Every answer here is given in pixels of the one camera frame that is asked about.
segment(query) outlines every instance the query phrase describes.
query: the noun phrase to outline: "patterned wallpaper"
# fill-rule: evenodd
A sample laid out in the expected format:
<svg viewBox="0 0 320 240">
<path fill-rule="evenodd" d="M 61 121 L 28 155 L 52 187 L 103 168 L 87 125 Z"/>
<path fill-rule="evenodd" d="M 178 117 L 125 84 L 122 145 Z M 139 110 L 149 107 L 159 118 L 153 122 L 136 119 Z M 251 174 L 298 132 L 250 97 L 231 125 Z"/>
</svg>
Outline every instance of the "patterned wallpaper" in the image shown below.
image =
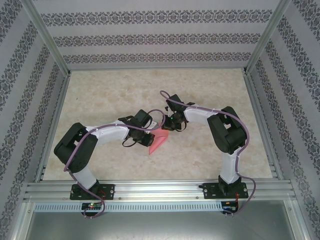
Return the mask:
<svg viewBox="0 0 320 240">
<path fill-rule="evenodd" d="M 319 16 L 316 1 L 292 1 L 251 73 L 311 239 L 320 239 Z"/>
<path fill-rule="evenodd" d="M 0 1 L 0 240 L 47 140 L 65 77 L 18 0 Z"/>
<path fill-rule="evenodd" d="M 244 67 L 278 2 L 35 0 L 34 4 L 68 67 L 89 70 Z"/>
</svg>

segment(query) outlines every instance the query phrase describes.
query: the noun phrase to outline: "bracket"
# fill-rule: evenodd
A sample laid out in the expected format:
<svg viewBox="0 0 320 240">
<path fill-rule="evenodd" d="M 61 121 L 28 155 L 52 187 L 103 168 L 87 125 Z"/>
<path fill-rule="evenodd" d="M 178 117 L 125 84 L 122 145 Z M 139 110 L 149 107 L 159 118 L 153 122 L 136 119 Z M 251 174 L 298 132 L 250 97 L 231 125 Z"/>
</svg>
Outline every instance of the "bracket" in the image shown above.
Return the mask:
<svg viewBox="0 0 320 240">
<path fill-rule="evenodd" d="M 99 184 L 96 195 L 103 200 L 113 200 L 115 195 L 114 184 Z M 73 184 L 70 192 L 70 200 L 97 200 L 94 196 L 82 190 L 78 184 Z"/>
<path fill-rule="evenodd" d="M 244 182 L 238 184 L 227 195 L 224 195 L 220 190 L 218 182 L 205 182 L 199 188 L 203 189 L 204 199 L 235 199 L 236 193 L 239 194 L 239 199 L 247 199 L 249 197 L 247 185 Z"/>
</svg>

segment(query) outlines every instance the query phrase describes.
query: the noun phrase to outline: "table surface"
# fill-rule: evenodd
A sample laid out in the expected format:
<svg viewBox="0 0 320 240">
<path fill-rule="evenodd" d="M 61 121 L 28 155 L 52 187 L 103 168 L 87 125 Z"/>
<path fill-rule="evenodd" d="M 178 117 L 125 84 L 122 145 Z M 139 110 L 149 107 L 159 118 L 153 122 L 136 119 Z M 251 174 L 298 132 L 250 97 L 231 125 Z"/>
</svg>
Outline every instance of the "table surface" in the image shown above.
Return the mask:
<svg viewBox="0 0 320 240">
<path fill-rule="evenodd" d="M 62 112 L 44 174 L 44 180 L 71 180 L 53 149 L 70 126 L 100 126 L 135 115 L 140 109 L 164 110 L 165 90 L 202 107 L 234 108 L 247 125 L 250 143 L 240 156 L 239 171 L 254 178 L 272 178 L 265 149 L 240 69 L 144 69 L 75 71 L 71 74 Z M 152 113 L 161 121 L 159 113 Z M 153 154 L 140 144 L 122 141 L 96 147 L 89 168 L 98 180 L 217 179 L 222 153 L 208 126 L 189 123 L 183 132 L 169 132 Z"/>
</svg>

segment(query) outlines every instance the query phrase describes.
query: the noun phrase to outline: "pink sponge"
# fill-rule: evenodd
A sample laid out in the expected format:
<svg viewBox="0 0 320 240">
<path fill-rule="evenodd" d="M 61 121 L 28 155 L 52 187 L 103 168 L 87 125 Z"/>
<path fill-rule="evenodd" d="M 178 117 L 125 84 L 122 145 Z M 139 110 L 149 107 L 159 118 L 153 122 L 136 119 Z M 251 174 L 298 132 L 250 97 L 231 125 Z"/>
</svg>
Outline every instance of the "pink sponge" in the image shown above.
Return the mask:
<svg viewBox="0 0 320 240">
<path fill-rule="evenodd" d="M 168 130 L 163 130 L 161 128 L 151 132 L 154 134 L 154 140 L 149 147 L 149 155 L 151 155 L 157 148 L 159 148 L 165 141 L 167 141 L 169 136 Z"/>
</svg>

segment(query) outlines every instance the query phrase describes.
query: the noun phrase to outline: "beige floor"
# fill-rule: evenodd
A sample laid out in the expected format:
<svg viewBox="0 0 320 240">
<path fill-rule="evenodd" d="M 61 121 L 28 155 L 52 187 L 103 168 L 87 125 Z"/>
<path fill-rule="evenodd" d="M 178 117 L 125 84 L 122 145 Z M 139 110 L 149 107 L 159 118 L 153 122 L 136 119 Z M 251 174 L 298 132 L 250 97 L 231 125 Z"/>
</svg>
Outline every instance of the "beige floor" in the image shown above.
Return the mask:
<svg viewBox="0 0 320 240">
<path fill-rule="evenodd" d="M 69 180 L 53 148 L 76 122 L 100 126 L 138 110 L 164 109 L 159 91 L 178 94 L 185 103 L 221 109 L 231 106 L 247 125 L 250 144 L 241 154 L 240 172 L 255 178 L 271 178 L 267 156 L 240 69 L 168 69 L 76 71 L 71 75 L 44 180 Z M 161 120 L 159 113 L 153 119 Z M 152 155 L 136 144 L 124 148 L 121 141 L 97 147 L 89 167 L 99 180 L 196 180 L 216 179 L 222 154 L 208 126 L 189 123 L 183 132 L 170 132 Z"/>
</svg>

